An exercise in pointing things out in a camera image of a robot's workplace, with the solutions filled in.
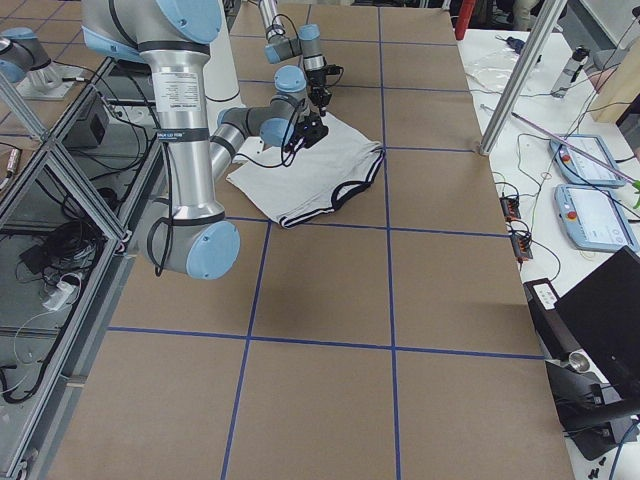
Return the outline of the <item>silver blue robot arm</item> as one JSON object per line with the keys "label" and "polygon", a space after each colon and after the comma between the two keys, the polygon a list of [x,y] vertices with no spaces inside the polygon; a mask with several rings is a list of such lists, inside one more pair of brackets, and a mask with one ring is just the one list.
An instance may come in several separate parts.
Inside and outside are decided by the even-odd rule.
{"label": "silver blue robot arm", "polygon": [[277,66],[275,95],[265,107],[222,111],[208,122],[204,69],[211,43],[224,25],[217,1],[86,1],[86,45],[151,71],[156,135],[162,144],[168,192],[151,202],[137,233],[139,249],[157,271],[213,280],[233,266],[237,228],[225,218],[214,185],[251,137],[284,153],[309,148],[327,135],[322,119],[331,95],[333,68],[321,50],[316,25],[286,34],[276,4],[259,5],[267,39],[265,54]]}
{"label": "silver blue robot arm", "polygon": [[332,98],[331,88],[341,80],[344,68],[327,62],[319,26],[305,24],[296,27],[288,16],[278,11],[276,1],[258,1],[257,6],[265,30],[264,53],[267,60],[278,64],[300,57],[308,98],[319,115],[324,116]]}

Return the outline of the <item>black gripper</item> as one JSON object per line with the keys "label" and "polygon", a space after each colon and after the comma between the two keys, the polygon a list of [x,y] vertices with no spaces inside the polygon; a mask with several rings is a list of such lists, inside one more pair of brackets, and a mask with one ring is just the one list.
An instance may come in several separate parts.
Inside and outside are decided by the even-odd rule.
{"label": "black gripper", "polygon": [[329,134],[329,128],[322,120],[327,114],[327,107],[327,104],[319,104],[319,114],[311,112],[296,124],[291,136],[292,150],[310,149]]}
{"label": "black gripper", "polygon": [[328,76],[338,76],[334,82],[336,84],[344,73],[344,68],[336,64],[328,64],[315,70],[306,70],[307,84],[310,87],[308,97],[315,107],[327,107],[331,101],[332,93],[330,88],[332,85],[327,83]]}

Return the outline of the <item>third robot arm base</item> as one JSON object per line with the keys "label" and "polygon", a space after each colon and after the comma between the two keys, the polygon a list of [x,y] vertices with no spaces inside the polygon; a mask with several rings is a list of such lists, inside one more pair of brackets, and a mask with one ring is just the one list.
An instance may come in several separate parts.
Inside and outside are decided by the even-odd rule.
{"label": "third robot arm base", "polygon": [[27,27],[1,32],[1,74],[29,100],[62,100],[84,69],[55,63]]}

